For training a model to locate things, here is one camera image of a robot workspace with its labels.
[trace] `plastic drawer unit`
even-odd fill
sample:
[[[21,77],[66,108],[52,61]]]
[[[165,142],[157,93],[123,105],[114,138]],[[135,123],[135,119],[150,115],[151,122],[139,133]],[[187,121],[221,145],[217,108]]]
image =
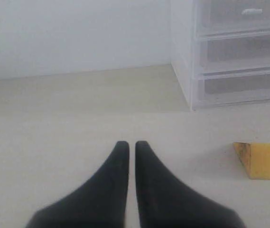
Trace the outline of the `plastic drawer unit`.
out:
[[[270,100],[270,1],[171,1],[172,66],[190,107]]]

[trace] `drawer front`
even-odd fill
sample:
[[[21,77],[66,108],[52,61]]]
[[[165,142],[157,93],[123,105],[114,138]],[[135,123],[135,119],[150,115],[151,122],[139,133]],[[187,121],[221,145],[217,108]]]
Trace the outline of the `drawer front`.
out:
[[[200,0],[201,24],[205,28],[239,29],[252,22],[270,22],[270,0]]]
[[[201,41],[203,73],[270,66],[270,35]]]
[[[229,104],[270,99],[270,74],[198,80],[198,101]]]

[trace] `beige floor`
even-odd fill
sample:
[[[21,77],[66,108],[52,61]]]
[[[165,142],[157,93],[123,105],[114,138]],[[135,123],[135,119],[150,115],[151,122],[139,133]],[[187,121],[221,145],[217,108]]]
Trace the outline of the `beige floor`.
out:
[[[118,140],[131,146],[128,228],[139,228],[137,140],[248,227],[270,227],[270,181],[249,180],[231,146],[270,142],[270,103],[191,113],[171,66],[155,66],[0,81],[0,228],[81,185]]]

